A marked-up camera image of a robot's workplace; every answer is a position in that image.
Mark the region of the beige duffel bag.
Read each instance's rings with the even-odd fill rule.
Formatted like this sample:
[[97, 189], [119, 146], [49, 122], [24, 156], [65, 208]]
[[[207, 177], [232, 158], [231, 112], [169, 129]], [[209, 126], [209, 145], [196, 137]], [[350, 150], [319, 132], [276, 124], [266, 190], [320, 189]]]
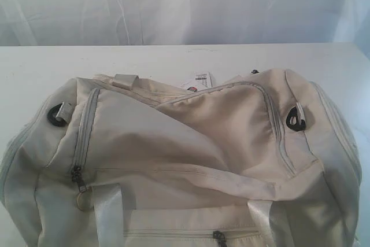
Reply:
[[9, 144], [27, 246], [359, 246], [356, 141], [316, 83], [271, 69], [196, 93], [73, 78]]

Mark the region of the white paper hang tag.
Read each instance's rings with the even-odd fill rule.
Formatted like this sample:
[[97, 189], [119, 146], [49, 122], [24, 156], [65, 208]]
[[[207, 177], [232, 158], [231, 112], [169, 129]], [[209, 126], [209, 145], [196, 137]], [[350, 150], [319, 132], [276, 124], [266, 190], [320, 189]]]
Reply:
[[181, 89], [198, 92], [212, 88], [212, 80], [209, 72], [194, 72], [186, 81], [184, 81]]

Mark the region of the white backdrop curtain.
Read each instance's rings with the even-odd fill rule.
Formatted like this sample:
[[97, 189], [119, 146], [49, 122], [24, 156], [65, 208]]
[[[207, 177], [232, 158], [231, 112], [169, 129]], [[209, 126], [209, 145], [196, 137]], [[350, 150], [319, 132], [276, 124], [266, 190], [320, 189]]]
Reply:
[[1, 0], [1, 44], [356, 42], [369, 0]]

